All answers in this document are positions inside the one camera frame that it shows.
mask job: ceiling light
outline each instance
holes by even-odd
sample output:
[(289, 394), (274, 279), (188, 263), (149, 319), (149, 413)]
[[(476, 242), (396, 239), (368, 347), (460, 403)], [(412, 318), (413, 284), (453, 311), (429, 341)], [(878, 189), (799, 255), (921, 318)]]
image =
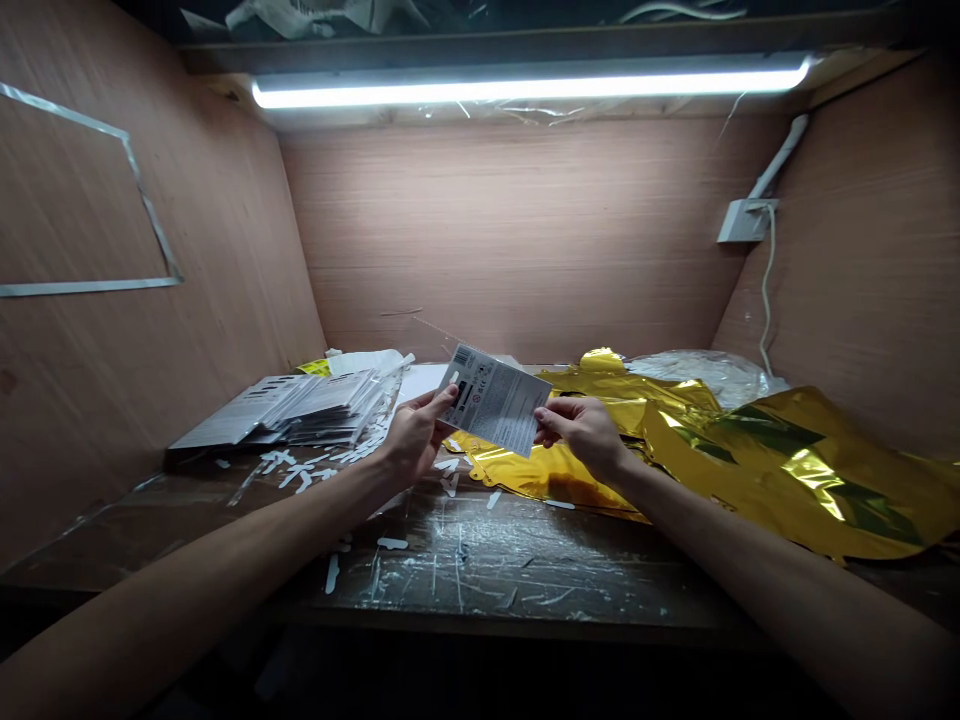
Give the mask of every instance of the ceiling light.
[(329, 108), (490, 100), (648, 97), (656, 95), (729, 95), (784, 92), (797, 86), (810, 67), (804, 59), (791, 69), (737, 72), (658, 73), (600, 77), (543, 78), (485, 82), (371, 84), (275, 89), (254, 83), (262, 108)]

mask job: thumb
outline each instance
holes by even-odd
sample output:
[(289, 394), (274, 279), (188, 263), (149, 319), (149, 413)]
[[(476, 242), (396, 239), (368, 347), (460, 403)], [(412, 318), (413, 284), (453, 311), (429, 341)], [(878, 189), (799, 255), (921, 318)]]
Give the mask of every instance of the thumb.
[(573, 420), (567, 420), (562, 415), (557, 415), (557, 413), (546, 408), (537, 408), (533, 414), (547, 430), (552, 430), (561, 437), (567, 437), (576, 427)]
[(436, 421), (450, 409), (453, 405), (453, 401), (457, 399), (457, 386), (456, 385), (447, 385), (443, 390), (438, 392), (433, 400), (427, 403), (424, 407), (419, 410), (419, 413), (426, 416), (430, 420)]

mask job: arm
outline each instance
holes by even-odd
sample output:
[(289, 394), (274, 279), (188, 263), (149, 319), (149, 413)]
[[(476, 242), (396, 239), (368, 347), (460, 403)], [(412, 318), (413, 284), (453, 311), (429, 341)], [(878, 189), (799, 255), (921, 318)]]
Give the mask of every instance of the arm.
[(294, 573), (412, 485), (452, 432), (450, 386), (397, 410), (376, 453), (206, 535), (86, 603), (0, 666), (4, 717), (127, 717)]
[(555, 398), (537, 418), (538, 442), (564, 438), (597, 480), (641, 510), (850, 713), (946, 711), (957, 648), (939, 625), (645, 465), (599, 400)]

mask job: metal strip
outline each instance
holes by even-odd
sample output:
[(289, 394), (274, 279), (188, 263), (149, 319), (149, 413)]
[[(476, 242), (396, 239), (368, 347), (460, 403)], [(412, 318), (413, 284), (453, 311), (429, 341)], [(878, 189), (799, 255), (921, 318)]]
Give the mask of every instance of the metal strip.
[(71, 293), (88, 292), (111, 292), (115, 290), (140, 290), (151, 287), (171, 287), (179, 285), (184, 281), (183, 273), (173, 256), (173, 250), (167, 241), (167, 236), (160, 226), (160, 219), (157, 217), (156, 209), (150, 198), (147, 197), (146, 190), (143, 187), (143, 176), (140, 174), (140, 167), (137, 165), (137, 159), (133, 154), (133, 146), (130, 144), (130, 134), (126, 130), (115, 128), (105, 122), (96, 120), (88, 115), (83, 115), (70, 108), (57, 105), (50, 100), (44, 100), (36, 95), (19, 90), (11, 85), (0, 82), (0, 95), (5, 95), (11, 100), (21, 102), (24, 105), (43, 110), (52, 115), (59, 115), (62, 118), (75, 122), (91, 130), (105, 133), (118, 138), (123, 144), (123, 149), (127, 154), (127, 162), (133, 171), (134, 180), (137, 183), (137, 190), (140, 192), (140, 199), (143, 201), (143, 207), (150, 218), (150, 224), (153, 227), (153, 234), (160, 244), (160, 252), (163, 253), (164, 262), (167, 265), (167, 271), (170, 277), (166, 278), (145, 278), (140, 280), (91, 280), (88, 282), (58, 282), (58, 283), (21, 283), (15, 285), (0, 285), (0, 297), (29, 297), (32, 295), (65, 295)]
[(31, 295), (69, 295), (84, 292), (111, 292), (114, 290), (143, 290), (151, 287), (171, 287), (183, 282), (182, 277), (145, 278), (143, 280), (92, 280), (89, 282), (21, 283), (0, 285), (0, 297), (30, 297)]

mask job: electrical outlet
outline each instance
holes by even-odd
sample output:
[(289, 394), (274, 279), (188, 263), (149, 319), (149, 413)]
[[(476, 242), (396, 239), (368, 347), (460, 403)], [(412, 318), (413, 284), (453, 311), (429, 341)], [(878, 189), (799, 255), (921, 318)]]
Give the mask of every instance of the electrical outlet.
[(717, 242), (761, 242), (770, 227), (770, 215), (765, 208), (769, 206), (776, 212), (779, 204), (779, 200), (770, 198), (734, 200), (727, 208)]

